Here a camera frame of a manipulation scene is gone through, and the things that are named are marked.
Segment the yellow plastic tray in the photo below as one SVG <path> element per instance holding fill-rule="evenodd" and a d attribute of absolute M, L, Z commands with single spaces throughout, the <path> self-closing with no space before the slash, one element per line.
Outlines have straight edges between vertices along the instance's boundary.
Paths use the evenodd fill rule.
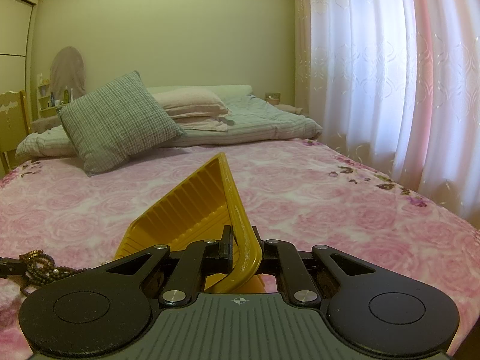
<path fill-rule="evenodd" d="M 233 230 L 233 271 L 209 274 L 206 289 L 213 293 L 263 293 L 256 274 L 263 252 L 234 182 L 226 155 L 219 153 L 155 202 L 128 226 L 114 259 L 157 244 L 173 251 L 188 244 L 221 239 L 224 227 Z"/>

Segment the pink floral bed blanket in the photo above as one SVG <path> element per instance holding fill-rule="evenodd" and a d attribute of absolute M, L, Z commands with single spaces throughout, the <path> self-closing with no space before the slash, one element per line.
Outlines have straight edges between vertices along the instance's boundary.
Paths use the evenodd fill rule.
<path fill-rule="evenodd" d="M 459 357 L 479 318 L 479 231 L 387 175 L 312 141 L 223 148 L 250 222 L 264 239 L 330 245 L 431 284 L 460 311 Z M 157 149 L 101 175 L 79 158 L 28 162 L 1 182 L 1 255 L 43 250 L 60 266 L 111 260 L 131 222 L 216 155 Z"/>

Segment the grey folded quilt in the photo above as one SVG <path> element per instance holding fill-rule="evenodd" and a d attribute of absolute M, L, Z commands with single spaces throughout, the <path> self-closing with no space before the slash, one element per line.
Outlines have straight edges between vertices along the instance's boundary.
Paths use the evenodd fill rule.
<path fill-rule="evenodd" d="M 317 139 L 322 127 L 313 119 L 272 106 L 253 95 L 227 97 L 231 115 L 225 132 L 185 130 L 185 134 L 162 147 L 227 146 L 254 141 Z M 62 126 L 29 134 L 16 149 L 20 162 L 35 158 L 74 157 L 77 153 Z"/>

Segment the cream wooden chair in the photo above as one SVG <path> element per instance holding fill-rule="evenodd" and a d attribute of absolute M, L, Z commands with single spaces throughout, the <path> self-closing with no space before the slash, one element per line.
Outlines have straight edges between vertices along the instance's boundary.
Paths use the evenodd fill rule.
<path fill-rule="evenodd" d="M 8 91 L 1 95 L 1 176 L 16 166 L 16 148 L 30 134 L 26 93 Z"/>

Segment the folded pink towels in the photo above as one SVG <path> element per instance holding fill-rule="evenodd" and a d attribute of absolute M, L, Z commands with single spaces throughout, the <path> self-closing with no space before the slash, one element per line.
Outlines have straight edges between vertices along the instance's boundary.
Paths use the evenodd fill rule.
<path fill-rule="evenodd" d="M 153 94 L 167 114 L 186 130 L 227 132 L 227 105 L 206 88 L 178 88 Z"/>

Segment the cream shelf with items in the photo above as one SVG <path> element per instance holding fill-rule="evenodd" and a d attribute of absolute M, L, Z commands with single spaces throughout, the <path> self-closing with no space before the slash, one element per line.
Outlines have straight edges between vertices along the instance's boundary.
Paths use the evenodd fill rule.
<path fill-rule="evenodd" d="M 69 72 L 55 72 L 53 80 L 37 74 L 37 113 L 41 119 L 57 115 L 59 108 L 73 101 L 75 81 Z"/>

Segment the grey checked cushion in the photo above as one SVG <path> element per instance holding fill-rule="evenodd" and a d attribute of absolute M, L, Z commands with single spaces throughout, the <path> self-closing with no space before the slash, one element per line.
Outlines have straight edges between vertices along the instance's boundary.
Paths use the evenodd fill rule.
<path fill-rule="evenodd" d="M 185 132 L 132 71 L 79 97 L 58 117 L 88 175 L 112 171 Z"/>

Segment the covered standing fan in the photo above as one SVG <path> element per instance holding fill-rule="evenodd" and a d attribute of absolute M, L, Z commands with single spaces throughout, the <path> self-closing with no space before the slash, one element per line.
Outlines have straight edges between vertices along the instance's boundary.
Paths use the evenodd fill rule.
<path fill-rule="evenodd" d="M 55 55 L 49 70 L 50 91 L 55 100 L 64 99 L 64 90 L 77 99 L 86 94 L 86 69 L 78 49 L 67 46 Z"/>

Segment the white pink curtain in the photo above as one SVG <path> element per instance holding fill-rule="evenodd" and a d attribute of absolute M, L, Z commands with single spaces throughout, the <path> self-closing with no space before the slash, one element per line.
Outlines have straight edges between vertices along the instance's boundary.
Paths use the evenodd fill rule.
<path fill-rule="evenodd" d="M 479 0 L 295 0 L 324 143 L 479 224 Z"/>

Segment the cream wardrobe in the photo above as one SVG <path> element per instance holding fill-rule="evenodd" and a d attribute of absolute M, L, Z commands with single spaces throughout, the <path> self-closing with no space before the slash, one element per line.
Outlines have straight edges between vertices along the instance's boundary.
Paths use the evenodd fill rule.
<path fill-rule="evenodd" d="M 39 0 L 1 0 L 1 93 L 25 89 L 32 8 Z"/>

